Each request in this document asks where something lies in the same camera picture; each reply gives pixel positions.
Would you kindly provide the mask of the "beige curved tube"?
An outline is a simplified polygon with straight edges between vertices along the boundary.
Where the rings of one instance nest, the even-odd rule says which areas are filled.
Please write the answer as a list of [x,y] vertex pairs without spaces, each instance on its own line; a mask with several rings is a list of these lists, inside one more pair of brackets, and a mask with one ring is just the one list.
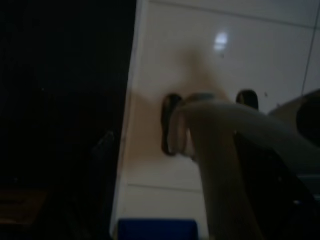
[[174,107],[167,150],[198,164],[210,237],[267,240],[246,192],[236,133],[274,150],[314,199],[320,192],[320,147],[278,119],[241,104],[186,99]]

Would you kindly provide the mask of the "blue block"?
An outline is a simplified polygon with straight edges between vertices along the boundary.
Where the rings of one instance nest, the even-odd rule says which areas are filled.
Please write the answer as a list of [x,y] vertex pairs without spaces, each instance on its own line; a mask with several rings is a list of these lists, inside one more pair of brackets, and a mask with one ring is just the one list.
[[198,225],[191,219],[121,219],[117,240],[199,240]]

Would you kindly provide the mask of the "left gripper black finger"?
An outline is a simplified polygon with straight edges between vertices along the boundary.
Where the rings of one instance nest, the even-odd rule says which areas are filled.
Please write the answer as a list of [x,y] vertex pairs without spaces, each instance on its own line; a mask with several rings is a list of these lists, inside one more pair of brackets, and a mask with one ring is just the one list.
[[267,240],[320,240],[320,203],[271,148],[240,133],[234,143],[246,193]]

